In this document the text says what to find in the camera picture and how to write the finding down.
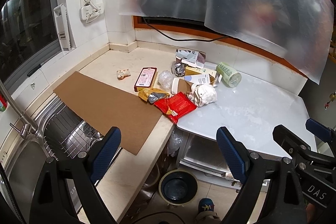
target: crumpled white paper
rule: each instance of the crumpled white paper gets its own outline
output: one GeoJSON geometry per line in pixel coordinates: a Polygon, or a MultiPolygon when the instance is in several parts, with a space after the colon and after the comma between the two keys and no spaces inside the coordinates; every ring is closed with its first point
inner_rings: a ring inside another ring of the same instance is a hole
{"type": "Polygon", "coordinates": [[[217,101],[217,92],[210,84],[198,85],[194,90],[195,105],[201,107],[217,101]]]}

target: black cable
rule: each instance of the black cable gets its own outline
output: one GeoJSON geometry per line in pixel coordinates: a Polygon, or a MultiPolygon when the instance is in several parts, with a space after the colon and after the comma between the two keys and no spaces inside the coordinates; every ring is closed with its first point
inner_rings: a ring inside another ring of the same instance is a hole
{"type": "Polygon", "coordinates": [[[213,41],[216,41],[216,40],[219,40],[219,39],[223,39],[223,38],[227,38],[229,37],[228,35],[224,35],[222,37],[217,37],[217,38],[214,38],[214,39],[211,39],[211,40],[206,40],[206,39],[174,39],[166,34],[164,34],[163,32],[161,32],[160,30],[158,30],[157,28],[155,28],[154,26],[150,25],[147,23],[146,19],[143,17],[143,20],[144,22],[151,28],[153,28],[154,30],[158,31],[160,34],[164,35],[165,37],[171,39],[171,40],[174,40],[174,41],[203,41],[203,42],[213,42],[213,41]]]}
{"type": "Polygon", "coordinates": [[[12,205],[13,205],[13,207],[14,207],[14,210],[15,210],[15,212],[16,212],[17,218],[20,220],[20,222],[21,222],[22,224],[26,224],[25,219],[23,218],[23,215],[21,214],[21,211],[20,211],[20,209],[19,209],[19,206],[18,206],[17,203],[16,203],[16,199],[15,199],[15,197],[14,197],[14,193],[13,193],[13,191],[12,191],[11,185],[9,184],[9,181],[8,181],[8,179],[7,179],[5,170],[3,169],[1,162],[0,162],[0,176],[1,176],[2,179],[3,179],[4,185],[5,185],[5,187],[6,187],[8,196],[9,196],[9,198],[10,198],[10,200],[11,200],[11,202],[12,202],[12,205]]]}
{"type": "Polygon", "coordinates": [[[150,217],[150,216],[153,216],[153,215],[158,215],[158,214],[173,214],[175,216],[177,216],[181,222],[183,224],[185,224],[185,222],[183,221],[183,219],[176,213],[173,213],[173,212],[169,212],[169,211],[165,211],[165,212],[156,212],[156,213],[152,213],[152,214],[149,214],[149,215],[146,215],[146,216],[143,216],[142,218],[139,218],[138,220],[132,222],[131,224],[136,224],[137,222],[139,222],[140,220],[143,220],[144,218],[147,218],[147,217],[150,217]]]}

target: green plastic bottle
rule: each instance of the green plastic bottle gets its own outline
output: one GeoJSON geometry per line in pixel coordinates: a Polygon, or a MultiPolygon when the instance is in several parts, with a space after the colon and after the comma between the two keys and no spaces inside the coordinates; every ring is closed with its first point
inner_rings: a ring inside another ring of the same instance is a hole
{"type": "Polygon", "coordinates": [[[231,88],[235,88],[242,79],[242,75],[239,72],[223,62],[217,65],[216,71],[222,75],[222,80],[231,88]]]}

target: faucet handle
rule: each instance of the faucet handle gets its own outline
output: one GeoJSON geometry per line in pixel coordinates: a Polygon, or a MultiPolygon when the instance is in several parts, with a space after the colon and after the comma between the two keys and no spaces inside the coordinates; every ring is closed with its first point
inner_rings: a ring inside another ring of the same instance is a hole
{"type": "Polygon", "coordinates": [[[19,129],[17,129],[17,127],[15,126],[15,125],[13,125],[11,122],[9,123],[9,125],[13,128],[13,129],[15,129],[17,132],[21,132],[19,129]]]}
{"type": "Polygon", "coordinates": [[[23,138],[23,139],[27,139],[27,136],[29,135],[30,133],[30,124],[29,123],[25,123],[22,127],[21,130],[19,130],[15,125],[13,125],[12,123],[9,123],[9,125],[15,129],[19,134],[20,136],[23,138]]]}

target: beige countertop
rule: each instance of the beige countertop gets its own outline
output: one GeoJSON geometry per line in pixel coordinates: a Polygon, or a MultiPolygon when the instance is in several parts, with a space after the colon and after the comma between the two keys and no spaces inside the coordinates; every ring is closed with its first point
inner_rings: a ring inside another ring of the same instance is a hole
{"type": "MultiPolygon", "coordinates": [[[[161,73],[163,70],[170,70],[174,59],[174,53],[145,48],[136,48],[130,53],[107,51],[80,72],[100,82],[137,94],[133,86],[143,67],[156,67],[158,73],[161,73]],[[129,69],[131,76],[118,80],[116,72],[120,69],[129,69]]],[[[154,87],[160,87],[157,80],[154,87]]],[[[97,190],[117,222],[121,221],[137,196],[172,129],[173,123],[162,115],[139,153],[135,156],[123,149],[99,182],[97,190]]],[[[80,221],[89,223],[83,209],[78,217],[80,221]]]]}

